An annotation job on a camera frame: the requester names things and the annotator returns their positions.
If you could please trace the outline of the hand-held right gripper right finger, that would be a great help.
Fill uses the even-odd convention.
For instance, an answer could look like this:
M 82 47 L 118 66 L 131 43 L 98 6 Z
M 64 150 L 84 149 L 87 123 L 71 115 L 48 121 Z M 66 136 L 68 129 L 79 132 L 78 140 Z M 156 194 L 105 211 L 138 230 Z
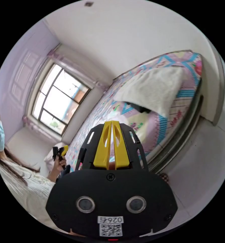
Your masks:
M 112 121 L 115 169 L 122 169 L 129 166 L 128 153 L 123 133 L 118 121 Z

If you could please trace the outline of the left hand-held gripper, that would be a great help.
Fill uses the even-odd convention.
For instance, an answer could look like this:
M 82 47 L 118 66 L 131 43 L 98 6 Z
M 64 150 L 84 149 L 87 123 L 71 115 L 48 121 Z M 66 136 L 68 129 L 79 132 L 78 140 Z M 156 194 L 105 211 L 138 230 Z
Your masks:
M 69 148 L 68 145 L 65 145 L 61 148 L 58 148 L 56 146 L 53 147 L 53 160 L 55 161 L 56 156 L 64 157 L 68 151 L 68 148 Z M 60 178 L 62 178 L 66 174 L 68 174 L 70 172 L 70 169 L 71 169 L 71 166 L 67 165 L 65 170 L 60 173 L 60 175 L 57 177 L 56 180 L 59 180 Z

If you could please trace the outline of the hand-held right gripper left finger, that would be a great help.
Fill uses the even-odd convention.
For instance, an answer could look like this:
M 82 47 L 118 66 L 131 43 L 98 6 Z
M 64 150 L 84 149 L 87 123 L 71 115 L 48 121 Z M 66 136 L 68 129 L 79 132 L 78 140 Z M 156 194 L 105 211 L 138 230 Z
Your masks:
M 103 125 L 97 151 L 93 161 L 96 168 L 109 169 L 110 145 L 111 145 L 112 122 L 107 121 Z

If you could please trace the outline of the person's left hand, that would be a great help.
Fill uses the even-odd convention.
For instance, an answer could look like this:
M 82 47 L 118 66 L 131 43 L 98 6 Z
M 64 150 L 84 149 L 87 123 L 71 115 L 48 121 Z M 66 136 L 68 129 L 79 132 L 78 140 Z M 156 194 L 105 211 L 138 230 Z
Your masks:
M 64 156 L 56 156 L 53 166 L 53 172 L 58 176 L 67 166 L 66 159 Z

